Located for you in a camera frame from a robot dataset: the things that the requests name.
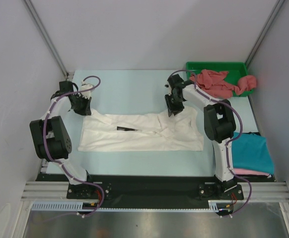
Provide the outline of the white t-shirt with robot print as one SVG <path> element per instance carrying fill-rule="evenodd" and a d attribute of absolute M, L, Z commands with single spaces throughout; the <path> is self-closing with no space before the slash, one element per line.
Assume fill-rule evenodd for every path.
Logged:
<path fill-rule="evenodd" d="M 145 115 L 101 114 L 83 120 L 78 150 L 82 152 L 202 151 L 204 137 L 197 129 L 197 110 L 185 107 Z"/>

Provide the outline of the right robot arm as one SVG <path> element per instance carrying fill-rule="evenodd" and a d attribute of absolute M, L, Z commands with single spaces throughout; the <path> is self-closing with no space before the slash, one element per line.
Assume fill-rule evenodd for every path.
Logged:
<path fill-rule="evenodd" d="M 215 182 L 199 185 L 199 197 L 231 199 L 237 188 L 232 166 L 230 139 L 236 130 L 236 123 L 231 104 L 228 100 L 219 100 L 209 95 L 192 80 L 183 80 L 173 73 L 167 80 L 169 93 L 164 96 L 169 116 L 176 116 L 184 111 L 183 103 L 188 101 L 203 111 L 204 131 L 212 142 L 215 161 Z"/>

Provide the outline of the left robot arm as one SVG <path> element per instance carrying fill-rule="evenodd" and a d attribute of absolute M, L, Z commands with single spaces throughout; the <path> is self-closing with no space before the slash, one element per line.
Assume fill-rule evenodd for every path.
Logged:
<path fill-rule="evenodd" d="M 60 89 L 52 95 L 50 108 L 39 119 L 30 122 L 30 131 L 35 151 L 40 159 L 45 159 L 61 169 L 69 180 L 67 199 L 91 199 L 96 192 L 89 182 L 90 175 L 70 159 L 72 141 L 63 118 L 73 110 L 81 116 L 91 115 L 90 91 L 93 85 L 82 83 L 81 91 L 71 81 L 59 83 Z"/>

